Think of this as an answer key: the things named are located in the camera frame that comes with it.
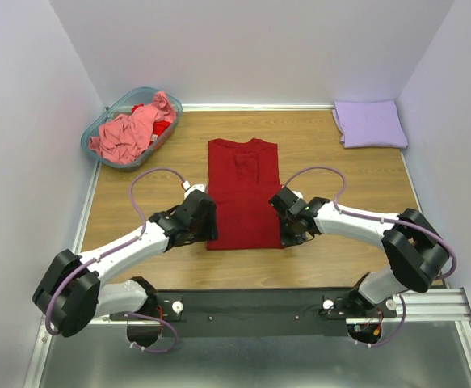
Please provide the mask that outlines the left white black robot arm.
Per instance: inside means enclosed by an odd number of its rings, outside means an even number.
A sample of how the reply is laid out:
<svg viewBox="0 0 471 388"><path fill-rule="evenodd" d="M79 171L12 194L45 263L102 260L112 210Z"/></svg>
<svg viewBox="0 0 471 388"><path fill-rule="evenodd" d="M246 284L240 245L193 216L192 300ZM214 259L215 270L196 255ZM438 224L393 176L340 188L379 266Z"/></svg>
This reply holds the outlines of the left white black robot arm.
<svg viewBox="0 0 471 388"><path fill-rule="evenodd" d="M154 213L133 232L92 251L56 254L32 296L47 331L70 337L105 314L149 318L156 307L149 290L134 280L114 287L111 279L172 248L216 239L216 209L206 186L193 185L182 204Z"/></svg>

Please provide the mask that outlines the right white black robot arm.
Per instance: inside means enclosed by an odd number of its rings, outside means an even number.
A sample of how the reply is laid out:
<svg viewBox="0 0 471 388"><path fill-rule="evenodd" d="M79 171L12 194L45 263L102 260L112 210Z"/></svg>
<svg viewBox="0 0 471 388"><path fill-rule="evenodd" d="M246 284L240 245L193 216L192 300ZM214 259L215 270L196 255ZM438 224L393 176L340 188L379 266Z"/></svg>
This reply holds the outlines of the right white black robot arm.
<svg viewBox="0 0 471 388"><path fill-rule="evenodd" d="M287 187L269 204L279 218L284 247L330 234L383 250L389 266L366 273L348 294L334 301L335 312L346 317L367 316L394 294L425 293L452 258L443 239L415 209L400 214L363 212L326 198L314 197L307 202Z"/></svg>

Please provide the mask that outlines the dark red t shirt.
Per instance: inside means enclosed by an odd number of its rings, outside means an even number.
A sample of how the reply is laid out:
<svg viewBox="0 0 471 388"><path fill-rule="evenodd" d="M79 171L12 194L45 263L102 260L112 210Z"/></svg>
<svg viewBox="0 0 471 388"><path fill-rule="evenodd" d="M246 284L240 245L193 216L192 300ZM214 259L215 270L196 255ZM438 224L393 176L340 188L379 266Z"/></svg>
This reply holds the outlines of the dark red t shirt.
<svg viewBox="0 0 471 388"><path fill-rule="evenodd" d="M280 249L280 222L269 204L280 189L277 144L209 141L208 193L217 206L218 238L207 249Z"/></svg>

